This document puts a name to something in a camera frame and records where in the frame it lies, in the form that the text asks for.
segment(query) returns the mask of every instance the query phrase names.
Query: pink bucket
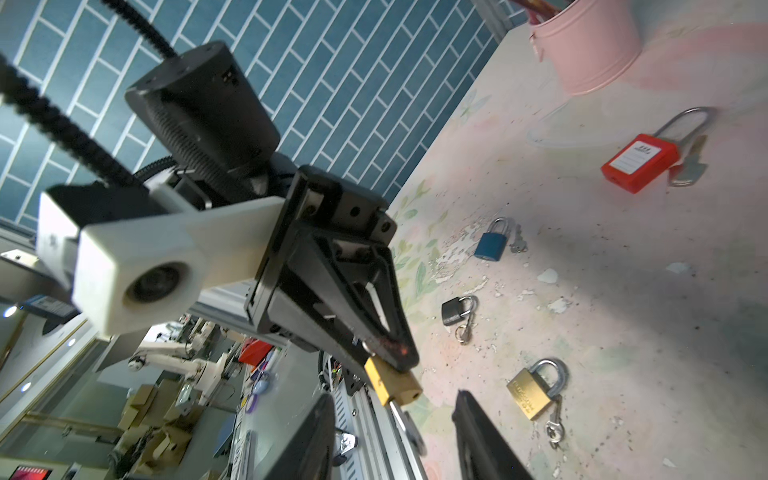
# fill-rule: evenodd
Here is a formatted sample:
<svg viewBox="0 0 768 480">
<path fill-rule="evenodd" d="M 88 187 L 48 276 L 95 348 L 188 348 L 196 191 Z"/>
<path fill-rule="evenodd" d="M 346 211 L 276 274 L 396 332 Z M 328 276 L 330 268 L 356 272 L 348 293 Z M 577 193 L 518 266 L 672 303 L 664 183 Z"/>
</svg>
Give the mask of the pink bucket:
<svg viewBox="0 0 768 480">
<path fill-rule="evenodd" d="M 629 3 L 576 0 L 554 18 L 531 25 L 539 61 L 552 61 L 567 93 L 583 95 L 604 87 L 640 55 L 643 45 Z"/>
</svg>

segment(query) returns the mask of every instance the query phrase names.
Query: blue tile wall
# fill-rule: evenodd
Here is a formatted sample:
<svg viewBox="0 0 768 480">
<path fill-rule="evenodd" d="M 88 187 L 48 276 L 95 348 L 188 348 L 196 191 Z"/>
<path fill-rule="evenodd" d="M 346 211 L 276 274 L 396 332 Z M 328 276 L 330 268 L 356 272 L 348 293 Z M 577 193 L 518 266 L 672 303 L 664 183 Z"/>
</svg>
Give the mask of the blue tile wall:
<svg viewBox="0 0 768 480">
<path fill-rule="evenodd" d="M 496 47 L 470 0 L 131 1 L 179 51 L 225 41 L 297 164 L 388 200 Z M 98 0 L 0 5 L 0 51 L 81 128 L 131 170 L 167 154 L 123 99 L 159 62 L 128 25 Z M 0 217 L 32 231 L 41 191 L 93 179 L 0 107 Z"/>
</svg>

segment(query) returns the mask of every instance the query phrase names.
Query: red padlock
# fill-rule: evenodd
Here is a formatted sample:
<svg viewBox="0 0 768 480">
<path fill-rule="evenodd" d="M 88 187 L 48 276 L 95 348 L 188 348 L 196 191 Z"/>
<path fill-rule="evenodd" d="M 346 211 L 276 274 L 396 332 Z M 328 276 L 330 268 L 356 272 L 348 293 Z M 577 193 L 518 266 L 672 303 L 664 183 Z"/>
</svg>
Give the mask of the red padlock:
<svg viewBox="0 0 768 480">
<path fill-rule="evenodd" d="M 696 107 L 678 114 L 653 135 L 640 134 L 601 167 L 603 175 L 626 191 L 636 194 L 654 178 L 680 160 L 679 148 L 684 147 L 714 119 L 715 109 Z M 682 140 L 664 140 L 660 136 L 686 115 L 704 113 L 704 120 Z"/>
</svg>

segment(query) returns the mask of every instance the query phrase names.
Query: white label on red padlock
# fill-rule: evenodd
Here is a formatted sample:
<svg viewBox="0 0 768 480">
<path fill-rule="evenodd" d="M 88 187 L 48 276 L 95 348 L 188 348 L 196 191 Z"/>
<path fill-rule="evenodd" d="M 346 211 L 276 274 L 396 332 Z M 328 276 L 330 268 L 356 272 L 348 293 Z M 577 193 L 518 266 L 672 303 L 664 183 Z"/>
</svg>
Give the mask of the white label on red padlock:
<svg viewBox="0 0 768 480">
<path fill-rule="evenodd" d="M 616 160 L 612 161 L 610 165 L 620 172 L 632 175 L 660 151 L 659 147 L 654 147 L 644 141 L 636 141 L 623 154 L 616 157 Z"/>
</svg>

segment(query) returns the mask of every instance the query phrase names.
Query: workbench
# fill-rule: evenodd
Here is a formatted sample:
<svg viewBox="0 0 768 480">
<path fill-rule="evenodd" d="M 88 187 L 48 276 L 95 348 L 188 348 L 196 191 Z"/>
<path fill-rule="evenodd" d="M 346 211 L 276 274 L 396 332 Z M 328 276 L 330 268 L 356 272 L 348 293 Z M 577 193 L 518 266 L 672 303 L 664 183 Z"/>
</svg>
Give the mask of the workbench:
<svg viewBox="0 0 768 480">
<path fill-rule="evenodd" d="M 643 54 L 583 97 L 538 62 L 527 25 L 510 31 L 392 203 L 424 388 L 406 409 L 430 480 L 460 478 L 460 389 L 536 479 L 768 477 L 768 2 L 634 4 Z M 603 178 L 697 106 L 720 109 L 697 184 L 664 174 L 633 195 Z M 528 250 L 473 257 L 497 217 Z M 462 346 L 440 306 L 469 294 Z M 557 450 L 550 411 L 531 422 L 507 390 L 547 357 L 570 369 Z"/>
</svg>

